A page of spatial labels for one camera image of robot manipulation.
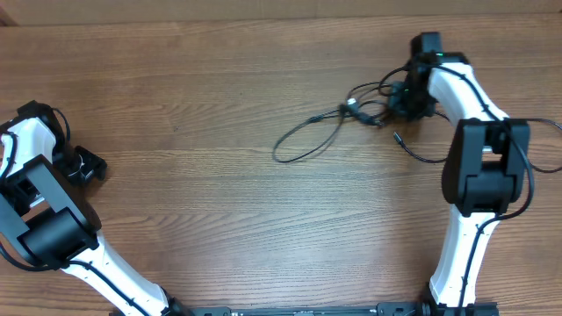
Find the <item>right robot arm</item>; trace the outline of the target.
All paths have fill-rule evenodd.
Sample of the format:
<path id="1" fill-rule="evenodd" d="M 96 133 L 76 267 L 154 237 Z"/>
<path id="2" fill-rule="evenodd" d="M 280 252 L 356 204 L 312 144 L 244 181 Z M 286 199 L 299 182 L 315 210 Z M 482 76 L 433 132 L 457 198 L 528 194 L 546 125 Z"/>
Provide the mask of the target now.
<path id="1" fill-rule="evenodd" d="M 431 312 L 491 314 L 493 304 L 476 304 L 475 285 L 494 229 L 512 218 L 509 205 L 521 196 L 523 182 L 533 179 L 529 125 L 494 104 L 468 59 L 444 52 L 437 32 L 422 32 L 411 40 L 402 70 L 406 77 L 392 85 L 390 110 L 413 121 L 435 115 L 441 105 L 455 129 L 441 177 L 450 222 L 429 280 Z"/>

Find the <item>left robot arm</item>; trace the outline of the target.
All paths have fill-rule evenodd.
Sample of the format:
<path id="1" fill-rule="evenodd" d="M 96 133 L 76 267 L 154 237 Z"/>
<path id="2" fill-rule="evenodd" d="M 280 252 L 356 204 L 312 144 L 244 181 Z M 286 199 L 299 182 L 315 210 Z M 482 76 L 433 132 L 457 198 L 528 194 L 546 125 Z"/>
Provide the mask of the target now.
<path id="1" fill-rule="evenodd" d="M 73 146 L 68 121 L 31 101 L 1 125 L 2 257 L 30 272 L 60 270 L 109 300 L 121 315 L 188 315 L 109 244 L 84 188 L 103 181 L 104 159 Z"/>

